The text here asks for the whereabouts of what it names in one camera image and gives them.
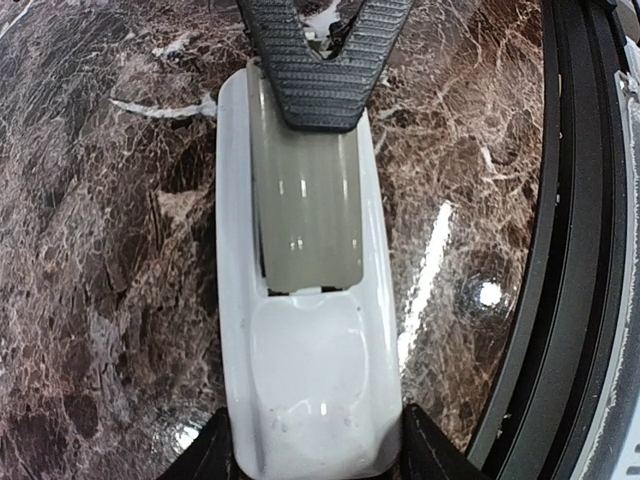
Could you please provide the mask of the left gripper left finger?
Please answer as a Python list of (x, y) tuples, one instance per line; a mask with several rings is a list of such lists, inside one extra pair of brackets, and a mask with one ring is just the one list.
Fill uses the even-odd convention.
[(219, 408), (197, 438), (164, 471), (164, 480), (238, 480), (228, 410)]

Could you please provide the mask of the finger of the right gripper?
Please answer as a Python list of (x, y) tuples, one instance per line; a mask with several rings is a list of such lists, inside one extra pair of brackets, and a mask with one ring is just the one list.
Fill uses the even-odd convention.
[(413, 3), (362, 2), (340, 51), (327, 59), (309, 45), (292, 1), (238, 6), (284, 122), (345, 133), (362, 116)]

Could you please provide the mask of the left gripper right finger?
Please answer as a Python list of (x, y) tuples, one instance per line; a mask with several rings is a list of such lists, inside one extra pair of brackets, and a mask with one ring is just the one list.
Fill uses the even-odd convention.
[(485, 480), (480, 469), (459, 451), (417, 404), (404, 406), (401, 449), (388, 479)]

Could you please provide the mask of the grey battery cover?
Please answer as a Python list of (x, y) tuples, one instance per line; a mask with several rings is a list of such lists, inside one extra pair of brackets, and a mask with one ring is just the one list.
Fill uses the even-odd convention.
[(288, 127), (261, 66), (247, 66), (251, 161), (269, 290), (346, 289), (363, 277), (358, 137)]

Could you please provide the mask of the white remote control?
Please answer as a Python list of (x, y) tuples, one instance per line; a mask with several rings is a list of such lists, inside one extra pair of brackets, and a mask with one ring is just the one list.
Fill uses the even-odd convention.
[(346, 289), (268, 289), (251, 161), (247, 66), (218, 96), (216, 248), (233, 447), (253, 479), (360, 479), (401, 448), (392, 275), (369, 121), (358, 137), (363, 277)]

